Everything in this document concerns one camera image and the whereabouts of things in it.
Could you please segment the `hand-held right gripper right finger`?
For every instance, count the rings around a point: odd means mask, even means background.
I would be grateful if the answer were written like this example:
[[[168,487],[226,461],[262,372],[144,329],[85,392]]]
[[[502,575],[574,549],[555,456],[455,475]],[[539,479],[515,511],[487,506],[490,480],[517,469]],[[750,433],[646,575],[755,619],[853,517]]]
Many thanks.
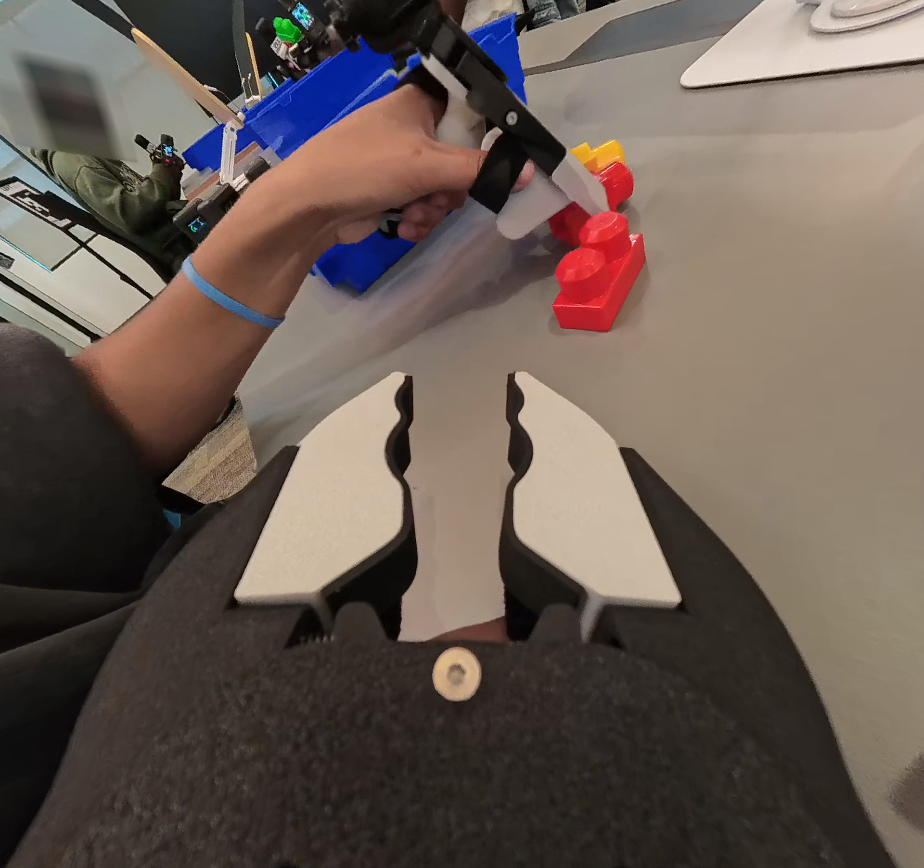
[[[608,608],[676,612],[683,599],[615,438],[526,371],[507,377],[499,541],[505,627],[525,642],[552,606],[588,642]]]

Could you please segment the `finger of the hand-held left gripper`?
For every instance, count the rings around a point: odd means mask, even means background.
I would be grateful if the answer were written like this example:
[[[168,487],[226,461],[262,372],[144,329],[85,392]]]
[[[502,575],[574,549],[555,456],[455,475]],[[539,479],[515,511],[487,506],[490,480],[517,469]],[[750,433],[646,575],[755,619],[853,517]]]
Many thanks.
[[[588,215],[608,212],[605,185],[575,155],[565,155],[551,175],[552,183]]]

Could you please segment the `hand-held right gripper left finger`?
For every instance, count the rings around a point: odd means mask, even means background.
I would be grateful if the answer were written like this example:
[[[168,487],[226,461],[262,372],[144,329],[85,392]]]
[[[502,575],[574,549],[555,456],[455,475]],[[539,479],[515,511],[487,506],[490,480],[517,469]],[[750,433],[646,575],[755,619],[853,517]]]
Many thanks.
[[[418,546],[406,480],[412,376],[394,372],[321,420],[293,450],[235,590],[240,607],[300,607],[333,634],[364,604],[396,640]]]

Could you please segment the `orange single-stud block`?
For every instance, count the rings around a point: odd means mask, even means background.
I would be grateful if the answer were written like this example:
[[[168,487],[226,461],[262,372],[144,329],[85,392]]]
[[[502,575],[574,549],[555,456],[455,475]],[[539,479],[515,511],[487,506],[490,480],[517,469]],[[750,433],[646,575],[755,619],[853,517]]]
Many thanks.
[[[613,164],[626,164],[625,150],[617,140],[609,140],[596,146],[583,143],[573,147],[570,152],[594,175],[602,173]]]

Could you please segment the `red single-stud block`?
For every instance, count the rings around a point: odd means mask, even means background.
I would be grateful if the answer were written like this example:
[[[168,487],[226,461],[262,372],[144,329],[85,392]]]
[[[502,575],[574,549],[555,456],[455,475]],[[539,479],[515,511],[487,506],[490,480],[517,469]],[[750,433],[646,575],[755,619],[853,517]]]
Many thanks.
[[[588,170],[605,188],[610,211],[616,211],[621,204],[632,197],[635,187],[634,176],[624,163],[613,161],[606,168],[593,166]],[[554,238],[573,249],[579,245],[581,228],[590,217],[591,214],[587,211],[571,203],[554,214],[548,220],[548,226]]]

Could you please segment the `red two-stud block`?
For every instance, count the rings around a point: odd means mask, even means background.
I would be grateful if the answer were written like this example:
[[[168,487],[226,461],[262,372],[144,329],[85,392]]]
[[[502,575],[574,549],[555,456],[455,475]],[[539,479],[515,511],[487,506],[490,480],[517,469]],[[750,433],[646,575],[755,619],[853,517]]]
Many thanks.
[[[555,269],[552,312],[560,329],[605,333],[646,264],[644,237],[631,233],[618,212],[592,215],[577,235],[577,246]]]

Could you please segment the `blue plastic bin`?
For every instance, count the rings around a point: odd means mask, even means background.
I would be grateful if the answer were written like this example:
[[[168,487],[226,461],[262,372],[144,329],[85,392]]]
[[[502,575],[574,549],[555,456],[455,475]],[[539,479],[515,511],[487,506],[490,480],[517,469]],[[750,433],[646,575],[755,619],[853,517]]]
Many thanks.
[[[397,81],[388,53],[375,53],[364,43],[357,52],[339,53],[247,110],[237,153],[255,144],[286,159],[317,133],[390,92]]]
[[[508,86],[526,103],[525,74],[516,31],[516,15],[510,14],[483,24],[470,32],[473,40],[501,67]],[[345,286],[363,293],[415,244],[388,238],[376,231],[362,241],[336,244],[312,266],[311,275],[330,287]]]

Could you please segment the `grey desk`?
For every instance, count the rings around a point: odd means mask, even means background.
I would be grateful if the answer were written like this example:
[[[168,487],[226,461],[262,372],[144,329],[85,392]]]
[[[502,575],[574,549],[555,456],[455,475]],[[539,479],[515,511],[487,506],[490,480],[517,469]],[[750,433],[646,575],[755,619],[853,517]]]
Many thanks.
[[[922,67],[688,91],[762,0],[628,0],[523,36],[527,100],[617,139],[647,265],[608,333],[561,254],[470,206],[360,298],[306,282],[241,386],[258,459],[413,377],[401,635],[497,618],[508,374],[635,448],[746,566],[901,866],[922,866]]]

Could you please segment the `person's left hand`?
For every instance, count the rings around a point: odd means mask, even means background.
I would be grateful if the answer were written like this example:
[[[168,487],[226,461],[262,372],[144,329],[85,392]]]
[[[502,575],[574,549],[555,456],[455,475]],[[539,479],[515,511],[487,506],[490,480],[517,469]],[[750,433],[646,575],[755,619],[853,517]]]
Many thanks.
[[[487,156],[438,141],[443,113],[414,85],[353,112],[248,187],[192,262],[285,269],[296,294],[323,254],[370,236],[388,211],[401,238],[426,238],[464,204]]]

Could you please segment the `white folding stand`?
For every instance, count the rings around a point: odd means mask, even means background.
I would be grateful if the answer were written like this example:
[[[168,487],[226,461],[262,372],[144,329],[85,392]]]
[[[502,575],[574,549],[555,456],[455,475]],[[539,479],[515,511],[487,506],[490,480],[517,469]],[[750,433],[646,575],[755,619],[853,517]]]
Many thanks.
[[[919,65],[923,0],[764,0],[680,77],[687,90]]]
[[[243,122],[236,117],[225,122],[223,125],[221,155],[218,168],[218,181],[221,184],[234,184],[237,156],[237,136],[238,133],[240,133],[240,131],[243,129],[243,125]]]

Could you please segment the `blue wristband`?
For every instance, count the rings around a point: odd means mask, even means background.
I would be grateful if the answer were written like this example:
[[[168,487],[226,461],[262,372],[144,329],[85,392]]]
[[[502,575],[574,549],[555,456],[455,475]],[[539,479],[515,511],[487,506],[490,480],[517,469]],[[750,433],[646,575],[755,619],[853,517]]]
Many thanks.
[[[197,271],[191,257],[188,257],[183,261],[180,273],[186,277],[191,286],[193,286],[203,297],[218,306],[220,309],[234,315],[243,322],[269,331],[274,331],[284,322],[284,317],[278,318],[265,315],[225,294],[224,291],[211,284]]]

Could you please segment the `wooden board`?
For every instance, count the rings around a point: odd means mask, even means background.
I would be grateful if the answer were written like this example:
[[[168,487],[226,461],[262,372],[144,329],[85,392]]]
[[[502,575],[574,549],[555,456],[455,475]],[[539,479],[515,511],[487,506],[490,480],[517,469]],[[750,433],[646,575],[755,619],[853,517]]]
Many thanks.
[[[132,27],[130,36],[143,55],[160,69],[193,102],[223,126],[234,130],[242,129],[244,119],[204,85],[198,82],[184,67],[147,37],[141,30]]]

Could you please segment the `person's dark sweatshirt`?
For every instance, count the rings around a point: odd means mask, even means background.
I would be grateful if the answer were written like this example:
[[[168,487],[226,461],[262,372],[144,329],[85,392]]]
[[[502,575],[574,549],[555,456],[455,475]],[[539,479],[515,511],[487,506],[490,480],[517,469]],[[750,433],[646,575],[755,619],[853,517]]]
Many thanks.
[[[2,866],[40,811],[100,670],[139,601],[191,545],[214,547],[217,503],[170,524],[74,362],[2,328]]]

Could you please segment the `black framed sign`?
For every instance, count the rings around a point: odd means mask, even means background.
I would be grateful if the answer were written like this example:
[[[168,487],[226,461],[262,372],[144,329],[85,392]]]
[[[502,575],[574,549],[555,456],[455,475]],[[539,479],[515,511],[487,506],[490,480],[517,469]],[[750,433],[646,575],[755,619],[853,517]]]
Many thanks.
[[[45,271],[54,272],[80,251],[92,252],[97,233],[56,194],[10,177],[1,181],[1,196],[2,238]]]

